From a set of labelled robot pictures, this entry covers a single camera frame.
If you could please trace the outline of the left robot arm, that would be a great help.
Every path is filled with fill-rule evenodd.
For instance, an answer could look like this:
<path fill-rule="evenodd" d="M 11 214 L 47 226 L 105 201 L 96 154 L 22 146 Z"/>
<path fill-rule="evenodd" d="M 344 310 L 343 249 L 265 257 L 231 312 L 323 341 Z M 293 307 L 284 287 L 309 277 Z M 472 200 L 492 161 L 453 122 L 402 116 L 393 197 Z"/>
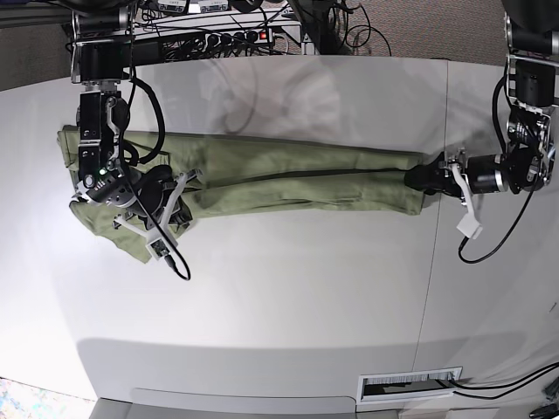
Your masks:
<path fill-rule="evenodd" d="M 507 58 L 493 90 L 492 121 L 497 154 L 469 157 L 441 153 L 419 164 L 405 177 L 406 186 L 434 195 L 456 197 L 466 206 L 457 228 L 465 239 L 482 231 L 473 196 L 536 191 L 550 182 L 556 145 L 551 133 L 558 108 L 558 3 L 505 1 Z"/>

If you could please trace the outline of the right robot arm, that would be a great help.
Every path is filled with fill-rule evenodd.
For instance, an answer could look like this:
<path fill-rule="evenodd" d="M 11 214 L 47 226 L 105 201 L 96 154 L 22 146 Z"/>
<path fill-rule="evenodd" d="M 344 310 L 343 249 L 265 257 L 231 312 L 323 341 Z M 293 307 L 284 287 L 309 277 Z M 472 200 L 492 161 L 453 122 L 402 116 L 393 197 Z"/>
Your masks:
<path fill-rule="evenodd" d="M 153 89 L 135 75 L 133 43 L 134 1 L 71 1 L 72 82 L 84 87 L 79 96 L 78 174 L 76 198 L 93 205 L 120 209 L 114 227 L 125 227 L 144 240 L 156 259 L 174 262 L 177 242 L 170 225 L 188 224 L 187 208 L 180 197 L 197 170 L 174 175 L 168 164 L 142 173 L 162 151 L 165 123 Z M 130 104 L 118 85 L 129 81 L 147 95 L 155 111 L 155 147 L 139 155 L 125 132 Z"/>

